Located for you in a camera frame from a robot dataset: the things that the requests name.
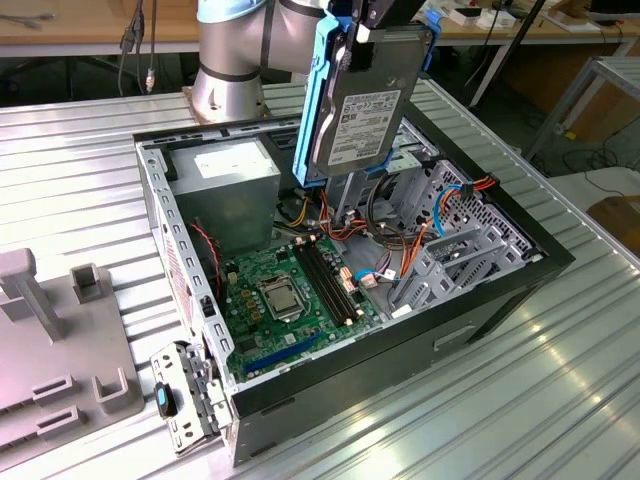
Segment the metal table surface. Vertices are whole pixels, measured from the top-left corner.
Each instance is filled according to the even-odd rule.
[[[302,86],[265,93],[275,115],[302,107]],[[637,260],[437,85],[420,82],[413,101],[577,260],[490,337],[237,470],[220,441],[176,460],[151,394],[149,355],[183,331],[131,134],[193,125],[184,97],[0,111],[0,249],[30,247],[39,279],[88,261],[109,268],[147,398],[140,414],[5,476],[637,478]]]

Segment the red cable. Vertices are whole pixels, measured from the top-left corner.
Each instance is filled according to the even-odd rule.
[[[217,285],[216,298],[220,298],[220,264],[218,263],[218,255],[216,254],[216,249],[213,246],[211,237],[207,235],[204,230],[202,230],[195,223],[192,223],[191,227],[193,227],[193,229],[196,230],[202,236],[202,238],[206,240],[207,244],[209,245],[209,249],[211,250],[211,254],[213,255],[213,262],[216,266],[216,285]]]

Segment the floor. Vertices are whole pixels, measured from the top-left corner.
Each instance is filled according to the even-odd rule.
[[[464,83],[476,69],[478,52],[440,51],[432,63],[429,74],[462,103],[468,103],[475,87],[482,78],[480,72],[468,87]],[[108,58],[117,62],[117,57]],[[126,71],[135,72],[136,57],[129,55],[125,59]],[[19,64],[19,59],[0,59],[0,72],[5,68]],[[149,57],[142,55],[140,69],[146,76]],[[156,56],[155,93],[177,92],[183,84],[183,70],[188,75],[197,69],[197,57],[193,55],[163,54]],[[267,82],[288,80],[283,72],[268,72]],[[116,74],[106,72],[95,66],[77,64],[73,73],[73,93],[75,100],[110,98],[119,95]],[[123,78],[122,88],[125,95],[139,95],[135,80]],[[0,106],[28,105],[68,101],[65,64],[61,62],[39,67],[30,73],[14,76],[10,81],[0,81]],[[529,104],[504,84],[498,83],[489,92],[480,107],[474,113],[507,143],[514,148],[525,148],[537,129],[544,121],[544,114]],[[601,151],[602,145],[590,145],[556,136],[536,157],[534,166],[547,176],[555,177],[572,172],[581,172],[607,166],[633,166],[640,163],[640,121],[631,125],[610,141],[607,147],[613,152],[607,157],[594,155]]]

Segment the side panel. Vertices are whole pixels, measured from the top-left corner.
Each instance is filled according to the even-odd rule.
[[[241,418],[232,452],[235,465],[324,423],[463,348],[484,325],[502,319],[501,309],[505,304],[514,297],[526,296],[527,292],[521,289],[492,300],[267,409]]]

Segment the sticker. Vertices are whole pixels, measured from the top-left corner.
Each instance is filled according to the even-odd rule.
[[[346,97],[329,165],[378,155],[399,99],[400,90]]]
[[[202,178],[220,177],[232,173],[253,173],[256,168],[270,168],[271,162],[254,141],[220,143],[214,150],[196,155],[194,162]]]

